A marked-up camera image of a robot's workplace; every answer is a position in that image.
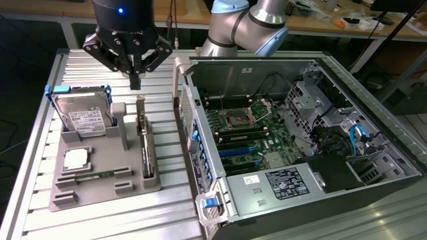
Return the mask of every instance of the motherboard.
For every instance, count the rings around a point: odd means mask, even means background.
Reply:
[[[225,100],[222,107],[206,110],[227,176],[293,165],[303,154],[279,106],[270,98],[249,99],[245,107],[227,108],[235,106],[231,102]]]

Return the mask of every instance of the power supply label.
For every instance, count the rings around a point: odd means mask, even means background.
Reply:
[[[266,173],[275,198],[290,199],[310,194],[299,171],[295,167]]]
[[[106,131],[102,111],[77,111],[69,113],[69,115],[79,134]]]

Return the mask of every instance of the wooden table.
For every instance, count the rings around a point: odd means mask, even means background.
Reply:
[[[325,3],[322,0],[315,1],[323,10]],[[351,0],[339,0],[339,4],[346,9],[353,9],[358,12],[363,10],[367,16],[371,15],[370,9],[365,5],[354,3]],[[323,12],[333,16],[333,20],[341,16],[339,12],[327,12],[326,10],[323,10]],[[9,19],[61,23],[71,49],[78,49],[81,46],[73,24],[97,24],[91,0],[86,0],[85,3],[74,3],[65,0],[0,0],[0,13]],[[166,27],[166,20],[167,16],[165,14],[155,14],[157,26]],[[187,0],[187,13],[186,15],[178,16],[178,27],[185,29],[209,29],[210,21],[211,13],[203,0]],[[374,42],[369,46],[358,63],[354,65],[351,72],[357,72],[362,68],[389,34],[395,29],[401,19],[394,19],[394,21],[394,25],[387,25],[382,31],[375,32],[371,37]],[[367,39],[371,33],[371,31],[363,31],[358,28],[341,29],[331,21],[318,20],[315,17],[291,16],[286,25],[290,28],[291,35]],[[420,35],[409,27],[404,27],[394,40],[427,42],[427,37]]]

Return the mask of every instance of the hard drive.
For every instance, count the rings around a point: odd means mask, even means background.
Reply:
[[[77,131],[81,137],[106,135],[106,128],[115,126],[111,114],[111,88],[46,86],[45,94],[58,110],[66,131]]]

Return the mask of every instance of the floor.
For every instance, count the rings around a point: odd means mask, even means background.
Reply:
[[[25,156],[26,141],[30,138],[34,121],[49,80],[55,52],[67,43],[59,24],[14,20],[0,20],[0,219],[3,219],[15,177]],[[95,25],[75,24],[79,41],[94,33]],[[181,49],[194,49],[203,45],[207,30],[179,30]],[[294,35],[283,43],[281,50],[329,51],[343,66],[349,66],[362,52],[366,41],[354,39]],[[3,150],[22,143],[7,152]]]

